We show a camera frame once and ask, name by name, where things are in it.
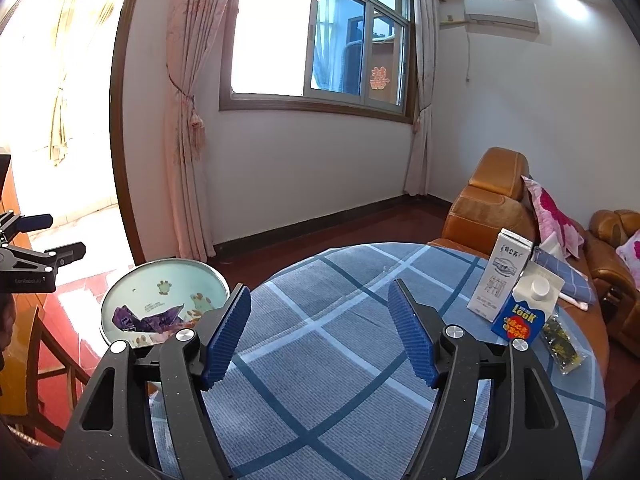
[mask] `yellow curtain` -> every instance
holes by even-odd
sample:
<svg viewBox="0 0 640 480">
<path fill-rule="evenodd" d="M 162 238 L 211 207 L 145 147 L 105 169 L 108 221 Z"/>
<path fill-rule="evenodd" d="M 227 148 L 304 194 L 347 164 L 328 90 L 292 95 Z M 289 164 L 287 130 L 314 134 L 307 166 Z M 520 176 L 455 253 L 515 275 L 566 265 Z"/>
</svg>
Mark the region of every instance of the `yellow curtain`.
<svg viewBox="0 0 640 480">
<path fill-rule="evenodd" d="M 49 159 L 57 166 L 66 156 L 66 99 L 65 81 L 74 68 L 79 48 L 87 49 L 98 28 L 106 22 L 117 0 L 106 0 L 97 12 L 90 14 L 89 22 L 74 20 L 77 0 L 60 0 L 58 23 L 53 33 L 53 48 L 58 63 L 58 87 L 51 115 L 49 133 Z"/>
</svg>

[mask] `blue plaid tablecloth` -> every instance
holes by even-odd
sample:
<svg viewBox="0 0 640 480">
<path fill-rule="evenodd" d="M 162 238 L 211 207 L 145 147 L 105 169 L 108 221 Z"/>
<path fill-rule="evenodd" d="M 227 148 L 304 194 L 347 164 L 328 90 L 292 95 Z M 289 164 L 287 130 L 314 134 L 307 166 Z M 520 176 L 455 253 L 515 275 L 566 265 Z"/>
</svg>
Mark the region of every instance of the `blue plaid tablecloth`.
<svg viewBox="0 0 640 480">
<path fill-rule="evenodd" d="M 252 292 L 252 312 L 225 379 L 204 393 L 220 444 L 247 480 L 396 480 L 414 453 L 436 391 L 417 379 L 386 309 L 402 278 L 419 303 L 476 339 L 504 342 L 466 308 L 486 261 L 418 244 L 328 250 Z M 533 345 L 571 424 L 584 477 L 605 421 L 602 378 L 590 354 L 563 376 L 540 339 Z M 458 475 L 476 468 L 489 396 L 481 381 Z M 180 476 L 162 395 L 151 400 L 162 469 Z"/>
</svg>

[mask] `pink pillow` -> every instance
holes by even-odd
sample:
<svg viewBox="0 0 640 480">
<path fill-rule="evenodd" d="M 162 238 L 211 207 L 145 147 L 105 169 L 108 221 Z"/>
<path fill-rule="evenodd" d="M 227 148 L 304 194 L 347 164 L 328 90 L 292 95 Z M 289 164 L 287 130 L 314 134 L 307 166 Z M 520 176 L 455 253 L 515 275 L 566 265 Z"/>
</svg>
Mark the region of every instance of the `pink pillow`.
<svg viewBox="0 0 640 480">
<path fill-rule="evenodd" d="M 533 209 L 538 217 L 540 239 L 546 240 L 551 233 L 556 233 L 565 257 L 578 256 L 578 250 L 584 243 L 574 221 L 558 209 L 558 206 L 546 190 L 535 180 L 523 176 L 525 186 L 531 195 Z"/>
<path fill-rule="evenodd" d="M 616 253 L 631 271 L 636 288 L 640 290 L 640 231 L 636 231 L 626 244 L 620 245 Z"/>
</svg>

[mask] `round metal bolt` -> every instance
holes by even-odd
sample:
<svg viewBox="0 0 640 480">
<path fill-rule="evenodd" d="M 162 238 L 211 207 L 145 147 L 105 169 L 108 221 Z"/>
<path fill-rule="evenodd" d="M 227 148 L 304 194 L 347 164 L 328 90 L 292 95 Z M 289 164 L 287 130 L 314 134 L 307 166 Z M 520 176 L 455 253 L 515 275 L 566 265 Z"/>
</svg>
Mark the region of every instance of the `round metal bolt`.
<svg viewBox="0 0 640 480">
<path fill-rule="evenodd" d="M 514 339 L 511 344 L 516 350 L 519 350 L 521 352 L 524 352 L 527 348 L 529 348 L 529 343 L 524 341 L 524 339 L 520 339 L 519 337 Z"/>
<path fill-rule="evenodd" d="M 109 350 L 111 350 L 114 354 L 119 354 L 120 352 L 124 352 L 126 348 L 127 344 L 121 339 L 119 341 L 114 341 L 113 343 L 111 343 L 111 347 L 109 348 Z"/>
<path fill-rule="evenodd" d="M 460 339 L 463 335 L 465 335 L 465 331 L 457 325 L 447 326 L 444 330 L 444 333 L 449 337 L 452 337 L 453 339 Z"/>
<path fill-rule="evenodd" d="M 183 328 L 175 335 L 178 341 L 188 341 L 195 335 L 195 332 L 191 328 Z"/>
</svg>

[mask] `window sill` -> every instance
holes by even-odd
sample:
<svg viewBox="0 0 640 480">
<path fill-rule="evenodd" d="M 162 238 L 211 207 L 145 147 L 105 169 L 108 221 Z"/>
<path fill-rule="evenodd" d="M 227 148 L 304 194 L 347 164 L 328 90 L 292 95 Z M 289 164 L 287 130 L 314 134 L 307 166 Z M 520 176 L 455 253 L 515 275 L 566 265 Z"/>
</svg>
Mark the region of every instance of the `window sill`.
<svg viewBox="0 0 640 480">
<path fill-rule="evenodd" d="M 354 115 L 411 124 L 413 118 L 405 114 L 379 110 L 376 108 L 339 103 L 315 102 L 308 100 L 284 99 L 220 99 L 220 111 L 228 110 L 294 110 L 300 112 L 320 112 L 326 114 Z"/>
</svg>

